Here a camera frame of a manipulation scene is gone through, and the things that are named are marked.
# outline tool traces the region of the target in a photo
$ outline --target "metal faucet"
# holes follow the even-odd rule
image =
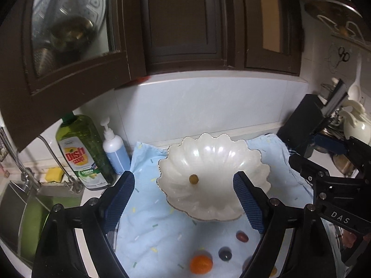
[[[22,162],[19,161],[18,153],[14,151],[3,127],[0,127],[0,139],[3,141],[4,146],[21,171],[21,180],[25,182],[22,186],[22,190],[26,193],[29,193],[31,188],[39,191],[41,188],[40,182],[35,178],[35,174],[32,172],[32,170],[28,167],[25,167]]]
[[[53,150],[51,149],[51,147],[49,146],[49,143],[45,140],[45,138],[42,136],[42,135],[39,135],[38,138],[44,142],[45,146],[48,148],[49,152],[51,153],[51,155],[53,156],[55,162],[57,162],[57,164],[59,165],[59,167],[63,170],[64,174],[66,175],[66,177],[68,178],[68,182],[65,181],[64,184],[66,186],[68,186],[68,188],[72,191],[72,192],[75,192],[75,193],[80,193],[81,190],[84,188],[83,184],[80,182],[80,181],[77,181],[76,179],[74,179],[68,172],[67,170],[64,168],[64,166],[62,165],[62,163],[58,160],[57,156],[54,154]]]
[[[68,182],[65,181],[64,184],[70,189],[70,191],[74,193],[80,193],[83,190],[83,185],[80,181],[77,181],[74,179],[64,168],[62,163],[58,160],[57,156],[54,154],[53,150],[47,143],[47,141],[44,139],[43,136],[39,135],[38,138],[46,145],[47,149],[53,156],[55,162],[59,165],[59,167],[63,170],[65,175],[68,178]],[[35,191],[39,191],[41,188],[40,182],[35,178],[35,174],[32,172],[32,170],[29,167],[25,167],[22,162],[20,162],[18,158],[18,151],[14,151],[12,145],[10,144],[10,141],[5,133],[5,130],[3,127],[0,127],[0,139],[3,141],[6,149],[8,150],[10,156],[13,158],[15,163],[17,164],[19,170],[21,171],[21,180],[24,182],[22,185],[22,190],[25,193],[29,193],[31,189],[34,189]]]

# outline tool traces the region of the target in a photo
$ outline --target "scissors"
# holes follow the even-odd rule
[[[343,46],[339,47],[338,53],[339,53],[340,59],[338,63],[336,64],[336,67],[339,65],[341,61],[346,63],[350,59],[350,54],[348,52],[345,52],[345,48]]]

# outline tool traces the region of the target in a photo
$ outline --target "orange ball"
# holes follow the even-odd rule
[[[193,274],[204,275],[213,268],[213,261],[208,256],[198,255],[192,258],[189,268]]]

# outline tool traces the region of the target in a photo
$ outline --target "yellow sponge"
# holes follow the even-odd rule
[[[60,183],[62,181],[62,176],[63,176],[63,170],[60,167],[49,168],[46,173],[45,180],[47,182]]]

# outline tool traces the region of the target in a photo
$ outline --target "cloth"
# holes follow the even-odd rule
[[[272,187],[268,197],[298,208],[312,203],[310,185],[290,168],[290,154],[277,136],[260,136],[247,144],[249,149],[260,150],[262,162],[270,166],[268,181]],[[115,252],[123,268],[130,278],[200,277],[189,271],[189,262],[205,251],[211,255],[214,266],[203,277],[240,277],[260,241],[260,234],[252,229],[244,215],[235,221],[202,222],[174,210],[156,183],[160,176],[158,161],[166,156],[166,151],[145,143],[137,143],[134,149],[131,172],[135,176],[135,190],[121,216],[116,240]],[[325,227],[330,234],[327,222]],[[248,235],[247,243],[236,239],[238,231]],[[289,235],[285,236],[276,261],[278,273],[274,277],[281,272],[290,239]],[[232,252],[229,262],[218,257],[223,247]],[[335,238],[333,250],[336,250]]]

